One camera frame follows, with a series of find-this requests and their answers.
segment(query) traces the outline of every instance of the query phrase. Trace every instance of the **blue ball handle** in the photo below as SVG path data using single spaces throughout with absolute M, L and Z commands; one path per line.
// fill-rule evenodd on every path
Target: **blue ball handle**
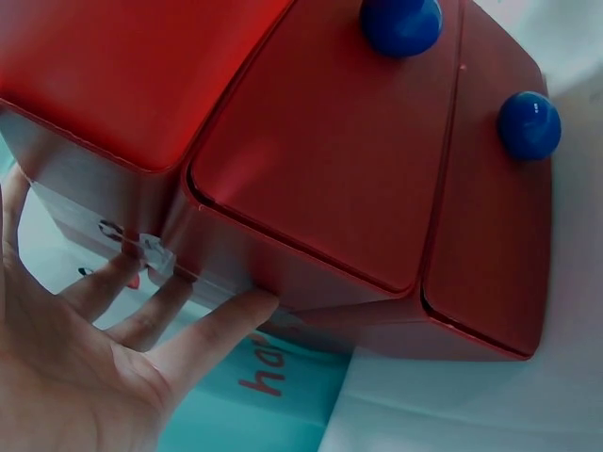
M 518 92 L 503 104 L 497 119 L 498 134 L 507 153 L 518 160 L 542 160 L 557 149 L 562 120 L 547 97 Z
M 412 57 L 437 42 L 442 34 L 442 9 L 437 0 L 364 0 L 360 24 L 378 53 Z

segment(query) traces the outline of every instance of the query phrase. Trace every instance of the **red toy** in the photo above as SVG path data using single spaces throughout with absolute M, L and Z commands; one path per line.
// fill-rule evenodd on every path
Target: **red toy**
M 546 87 L 479 7 L 440 3 L 437 43 L 398 60 L 361 0 L 3 0 L 0 132 L 71 240 L 143 252 L 158 283 L 175 266 L 203 303 L 264 287 L 267 332 L 527 359 L 551 167 L 510 158 L 496 120 Z

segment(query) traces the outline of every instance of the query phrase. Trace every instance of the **turquoise surface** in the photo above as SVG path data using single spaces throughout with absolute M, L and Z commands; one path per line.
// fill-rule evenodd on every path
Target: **turquoise surface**
M 347 368 L 345 357 L 250 337 L 188 395 L 159 452 L 316 451 Z

